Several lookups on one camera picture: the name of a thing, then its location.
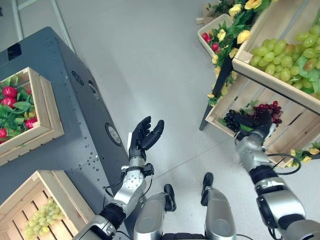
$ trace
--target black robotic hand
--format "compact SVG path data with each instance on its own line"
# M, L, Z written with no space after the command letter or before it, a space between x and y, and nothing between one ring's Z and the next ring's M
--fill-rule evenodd
M135 128L131 137L131 144L129 148L129 159L133 157L142 157L146 160L146 150L151 148L160 138L165 122L160 120L153 131L150 132L151 116L143 119Z

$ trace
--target metal pole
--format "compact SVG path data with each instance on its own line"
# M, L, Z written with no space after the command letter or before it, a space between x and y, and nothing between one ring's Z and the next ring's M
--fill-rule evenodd
M56 16L56 19L57 19L57 21L59 23L59 26L61 28L61 31L62 31L62 34L63 34L63 37L64 37L64 40L65 40L66 44L69 46L69 48L74 53L76 53L76 51L74 49L74 46L73 46L73 44L71 42L71 39L69 37L69 34L68 34L68 31L67 31L64 19L62 18L61 12L59 10L57 1L56 0L51 0L51 5L52 5L52 8L53 8L54 14Z
M14 17L16 36L18 37L18 42L19 42L22 39L24 39L24 34L22 32L17 0L12 0L12 11L13 11L13 17Z

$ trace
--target wooden shelf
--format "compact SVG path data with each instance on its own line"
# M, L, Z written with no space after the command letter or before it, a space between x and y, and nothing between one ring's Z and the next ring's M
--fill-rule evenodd
M296 44L296 34L311 27L319 8L319 0L272 2L252 26L250 39L241 45L232 60L233 68L237 72L318 115L320 115L319 99L249 65L249 62L253 57L250 50L261 46L265 39L285 39L289 44Z

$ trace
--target wooden crate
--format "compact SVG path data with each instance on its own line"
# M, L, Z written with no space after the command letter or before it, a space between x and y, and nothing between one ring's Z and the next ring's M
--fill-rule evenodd
M30 67L10 77L14 76L18 77L18 86L31 89L38 121L33 128L0 145L0 165L64 134L51 83Z
M245 41L232 60L233 68L291 100L320 114L320 100L249 65L251 49L260 47L265 39L285 39L295 44L295 36L307 31L320 8L319 0L281 0L272 2L251 28L251 37Z
M282 123L264 143L268 147L268 153L289 153L290 149L304 148L320 135L319 115L242 75L238 76L228 94L212 108L206 120L230 136L234 136L236 133L221 124L220 118L225 117L230 109L238 111L248 107L250 102L255 100L258 100L259 104L272 104L273 101L278 101L283 111L280 117ZM275 157L273 161L277 162L280 159ZM279 165L284 167L287 163L288 160Z
M64 214L49 225L40 240L71 240L94 216L84 198L62 170L40 170L0 205L0 239L23 240L24 222L52 197Z

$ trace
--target gray floor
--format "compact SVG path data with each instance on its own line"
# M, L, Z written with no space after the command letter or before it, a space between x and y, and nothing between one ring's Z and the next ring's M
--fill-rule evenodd
M195 24L205 2L58 1L74 48L94 75L123 142L145 116L151 115L154 124L165 121L161 139L147 152L155 168L148 195L162 191L167 183L176 193L177 211L165 216L164 231L203 232L201 183L204 174L212 172L215 187L230 201L238 233L271 239L256 206L253 184L236 163L232 139L211 125L198 130L206 94L215 81L210 56L197 38L200 26ZM48 0L29 6L21 16L26 35L46 25L61 34ZM6 31L12 35L14 28ZM13 37L3 39L1 50L13 42ZM319 170L320 161L315 160L285 177L307 216L317 221Z

